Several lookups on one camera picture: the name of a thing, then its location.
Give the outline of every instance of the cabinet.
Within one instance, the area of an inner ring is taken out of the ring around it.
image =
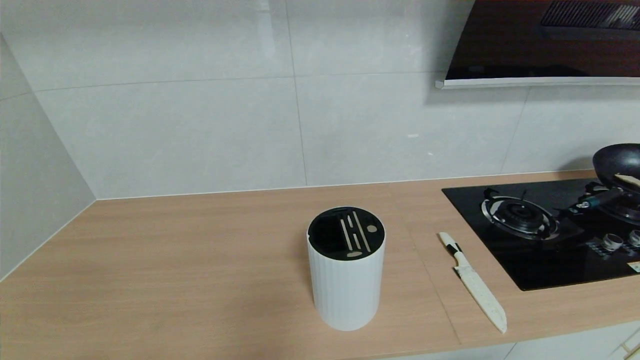
[[[640,322],[632,322],[553,338],[521,341],[505,360],[622,360],[625,354],[622,358],[615,356],[621,354],[621,345],[638,327]]]
[[[513,343],[508,343],[490,347],[439,352],[437,354],[401,356],[387,360],[503,360],[513,348],[513,345]]]
[[[640,360],[640,322],[553,338],[386,360]]]
[[[625,339],[607,360],[640,360],[640,329]]]

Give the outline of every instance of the black glass cooktop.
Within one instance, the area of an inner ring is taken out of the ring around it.
[[[522,290],[640,272],[640,218],[608,204],[562,211],[604,188],[596,179],[447,188],[442,191]]]

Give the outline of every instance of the knife block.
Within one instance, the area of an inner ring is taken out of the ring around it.
[[[386,233],[378,217],[351,206],[316,216],[307,229],[314,303],[330,327],[357,330],[380,303]]]

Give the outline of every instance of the pan handle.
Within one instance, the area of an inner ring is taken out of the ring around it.
[[[578,202],[577,204],[571,205],[569,207],[569,211],[571,211],[572,213],[579,213],[582,210],[595,209],[600,205],[606,204],[612,200],[617,199],[618,197],[621,197],[624,193],[625,191],[621,188],[614,187],[605,192],[590,196],[583,201]]]

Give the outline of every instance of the frying pan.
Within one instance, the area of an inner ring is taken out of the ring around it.
[[[623,195],[640,203],[640,188],[616,177],[616,174],[622,174],[640,179],[640,143],[603,147],[593,155],[592,161],[598,179],[609,190],[571,206],[571,212],[596,208]]]
[[[640,188],[615,176],[623,174],[640,179],[640,143],[619,143],[603,147],[593,155],[593,168],[604,186],[621,188],[640,200]]]

